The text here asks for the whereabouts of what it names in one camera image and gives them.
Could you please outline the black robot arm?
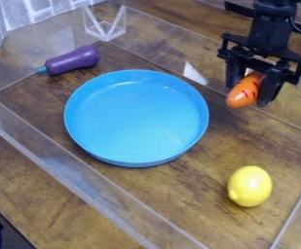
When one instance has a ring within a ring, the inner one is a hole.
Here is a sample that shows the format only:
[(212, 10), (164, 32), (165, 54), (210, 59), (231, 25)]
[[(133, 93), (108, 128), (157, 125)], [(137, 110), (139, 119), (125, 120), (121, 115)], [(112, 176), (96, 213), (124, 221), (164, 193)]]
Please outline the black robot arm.
[(248, 35), (222, 34), (218, 57), (226, 61), (226, 91), (240, 82), (246, 69), (263, 75), (255, 101), (264, 107), (275, 100), (284, 83), (301, 82), (301, 54), (288, 47), (295, 25), (296, 4), (301, 0), (254, 0)]

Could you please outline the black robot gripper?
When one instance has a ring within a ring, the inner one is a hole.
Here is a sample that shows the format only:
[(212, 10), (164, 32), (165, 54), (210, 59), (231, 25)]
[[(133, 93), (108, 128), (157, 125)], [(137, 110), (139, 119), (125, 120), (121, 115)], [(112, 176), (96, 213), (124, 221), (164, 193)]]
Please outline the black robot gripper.
[(301, 79), (301, 55), (288, 47), (294, 27), (294, 9), (256, 9), (246, 37), (228, 32), (218, 57), (226, 61), (226, 91), (230, 91), (244, 76), (246, 68), (263, 73), (256, 105), (264, 107), (284, 82), (296, 85)]

